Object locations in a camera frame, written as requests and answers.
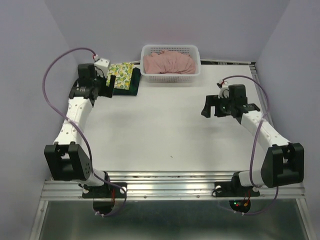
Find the lemon print skirt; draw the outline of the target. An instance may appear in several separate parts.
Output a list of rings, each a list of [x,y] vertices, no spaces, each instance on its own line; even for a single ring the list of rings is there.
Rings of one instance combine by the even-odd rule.
[[[114,88],[120,90],[129,90],[133,74],[134,64],[123,62],[111,64],[109,67],[106,85],[110,86],[111,76],[115,76]]]

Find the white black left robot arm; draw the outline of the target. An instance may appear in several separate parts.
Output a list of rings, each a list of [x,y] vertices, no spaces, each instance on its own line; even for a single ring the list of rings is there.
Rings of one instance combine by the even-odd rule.
[[[52,178],[77,182],[84,193],[92,197],[106,197],[112,190],[108,174],[94,169],[91,151],[82,148],[82,143],[87,143],[84,128],[97,98],[113,96],[115,77],[112,76],[107,85],[109,68],[110,61],[105,58],[78,65],[78,78],[69,92],[60,132],[54,142],[44,148]]]

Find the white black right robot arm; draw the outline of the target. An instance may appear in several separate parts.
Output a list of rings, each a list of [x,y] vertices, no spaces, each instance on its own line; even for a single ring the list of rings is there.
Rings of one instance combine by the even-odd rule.
[[[254,137],[254,145],[260,145],[265,152],[261,168],[235,172],[230,181],[215,182],[215,196],[242,197],[253,193],[254,187],[268,188],[298,184],[304,180],[304,147],[292,143],[281,136],[265,120],[260,108],[248,103],[246,87],[243,84],[218,84],[220,92],[208,95],[201,115],[211,117],[214,108],[215,117],[231,116],[247,129]]]

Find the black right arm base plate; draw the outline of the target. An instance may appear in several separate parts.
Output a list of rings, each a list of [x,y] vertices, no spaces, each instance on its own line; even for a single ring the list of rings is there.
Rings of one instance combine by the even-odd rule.
[[[214,198],[231,198],[231,210],[244,215],[251,208],[251,198],[259,197],[260,192],[254,191],[252,186],[234,186],[230,181],[216,181],[211,195]]]

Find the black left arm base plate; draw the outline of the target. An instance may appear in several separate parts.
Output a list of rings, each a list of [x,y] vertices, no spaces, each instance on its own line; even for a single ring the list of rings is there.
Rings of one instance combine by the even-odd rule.
[[[101,186],[82,187],[82,198],[93,200],[93,210],[96,216],[103,218],[119,214],[127,202],[126,182],[117,182],[116,186],[104,184]]]

